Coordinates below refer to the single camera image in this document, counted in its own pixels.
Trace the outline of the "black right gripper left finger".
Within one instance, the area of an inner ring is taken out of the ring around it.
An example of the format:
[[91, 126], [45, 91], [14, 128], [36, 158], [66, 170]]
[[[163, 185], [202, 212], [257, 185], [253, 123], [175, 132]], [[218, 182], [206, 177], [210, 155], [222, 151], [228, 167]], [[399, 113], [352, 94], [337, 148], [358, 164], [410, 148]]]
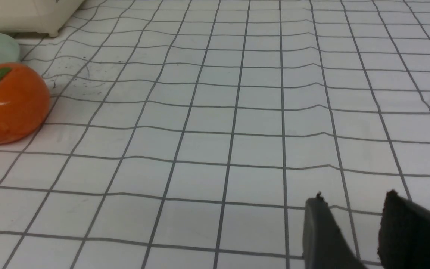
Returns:
[[365, 269], [351, 251], [321, 192], [306, 200], [302, 248], [306, 269]]

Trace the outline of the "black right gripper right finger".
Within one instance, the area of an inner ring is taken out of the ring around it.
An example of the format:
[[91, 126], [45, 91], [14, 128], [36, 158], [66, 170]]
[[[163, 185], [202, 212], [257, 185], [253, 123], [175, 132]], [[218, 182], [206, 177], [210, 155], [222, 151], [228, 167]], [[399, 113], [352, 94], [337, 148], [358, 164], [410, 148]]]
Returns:
[[385, 269], [430, 269], [430, 211], [387, 192], [377, 254]]

